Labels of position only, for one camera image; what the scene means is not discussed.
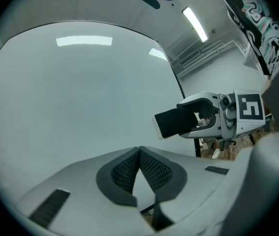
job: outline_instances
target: white wall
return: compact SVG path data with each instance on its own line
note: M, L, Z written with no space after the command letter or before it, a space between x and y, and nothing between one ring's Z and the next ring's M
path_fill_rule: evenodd
M185 95L200 91L232 93L234 89L260 91L264 83L258 70L242 61L243 55L235 47L200 66L181 79Z

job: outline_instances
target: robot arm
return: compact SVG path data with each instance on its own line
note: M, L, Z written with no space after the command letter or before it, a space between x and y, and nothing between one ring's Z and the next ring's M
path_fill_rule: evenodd
M183 138L231 140L265 125L262 98L257 91L235 89L226 95L199 92L177 104L177 109L182 108L188 108L191 115L198 113L200 118L209 120L206 126L193 126L190 132L179 132Z

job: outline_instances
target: air vent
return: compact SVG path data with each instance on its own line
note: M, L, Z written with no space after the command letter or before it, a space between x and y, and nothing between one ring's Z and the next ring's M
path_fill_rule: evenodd
M29 217L36 224L47 228L57 213L60 211L70 193L63 190L55 190Z
M218 48L222 45L223 45L223 43L220 40L219 41L211 41L211 42L206 43L205 45L202 45L198 50L201 53L204 53L208 50L216 49L216 48Z
M227 173L229 171L228 169L214 167L214 166L208 166L205 170L215 172L215 173L218 173L218 174L222 174L222 175L227 175Z
M199 55L199 51L196 50L194 52L192 52L190 55L188 55L184 60L182 60L180 62L180 65L181 66L184 66L185 64L187 64L189 61L191 61L192 59L194 59L197 55Z

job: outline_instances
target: cable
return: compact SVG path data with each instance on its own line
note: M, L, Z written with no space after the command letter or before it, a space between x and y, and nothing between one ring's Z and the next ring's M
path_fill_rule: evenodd
M233 147L236 147L236 146L237 146L237 144L238 144L239 142L240 142L240 139L237 141L237 143L236 143L234 146L232 146L232 148L231 148L231 150L230 150L230 151L231 151L231 153L232 153L232 154L234 154L235 156L237 156L237 155L236 155L235 153L233 153L233 152L232 152L232 149L233 149Z

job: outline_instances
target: black and white graphic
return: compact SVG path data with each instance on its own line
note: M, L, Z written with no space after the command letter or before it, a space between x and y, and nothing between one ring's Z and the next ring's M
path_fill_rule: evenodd
M224 0L231 20L252 46L265 75L279 70L279 18L266 0Z
M263 120L263 109L259 94L239 94L240 119Z

